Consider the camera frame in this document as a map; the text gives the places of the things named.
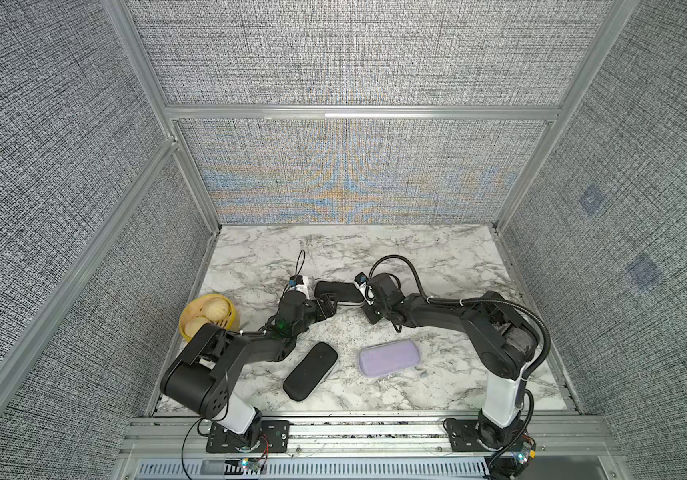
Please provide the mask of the grey umbrella case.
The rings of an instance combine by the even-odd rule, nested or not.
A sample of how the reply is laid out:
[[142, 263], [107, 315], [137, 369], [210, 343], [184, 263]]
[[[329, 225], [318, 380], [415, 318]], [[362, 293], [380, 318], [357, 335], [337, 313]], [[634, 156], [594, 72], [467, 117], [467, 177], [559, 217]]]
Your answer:
[[331, 306], [359, 307], [365, 303], [363, 293], [355, 282], [318, 281], [315, 285], [315, 298]]
[[397, 340], [363, 348], [357, 364], [367, 378], [380, 378], [417, 366], [421, 352], [411, 340]]

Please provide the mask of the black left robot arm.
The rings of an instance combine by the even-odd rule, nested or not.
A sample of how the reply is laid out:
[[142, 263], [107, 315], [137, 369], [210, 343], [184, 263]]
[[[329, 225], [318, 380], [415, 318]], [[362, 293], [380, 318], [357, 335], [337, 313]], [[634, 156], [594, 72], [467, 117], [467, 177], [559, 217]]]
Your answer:
[[291, 290], [258, 331], [203, 326], [166, 370], [161, 392], [221, 426], [239, 446], [253, 449], [262, 440], [262, 414], [234, 392], [243, 368], [285, 360], [301, 334], [333, 317], [337, 310], [336, 294], [310, 299]]

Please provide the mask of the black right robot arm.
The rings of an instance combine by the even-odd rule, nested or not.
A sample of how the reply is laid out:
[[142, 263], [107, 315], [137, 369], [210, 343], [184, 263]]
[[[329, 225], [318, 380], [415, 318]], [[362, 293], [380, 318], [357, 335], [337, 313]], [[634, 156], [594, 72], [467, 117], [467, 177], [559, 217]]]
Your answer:
[[551, 334], [535, 312], [493, 291], [458, 300], [407, 295], [387, 273], [361, 273], [355, 285], [365, 299], [365, 314], [375, 322], [387, 320], [397, 331], [435, 327], [469, 337], [487, 368], [485, 402], [475, 428], [481, 447], [503, 452], [525, 434], [529, 421], [521, 412], [527, 382], [551, 351]]

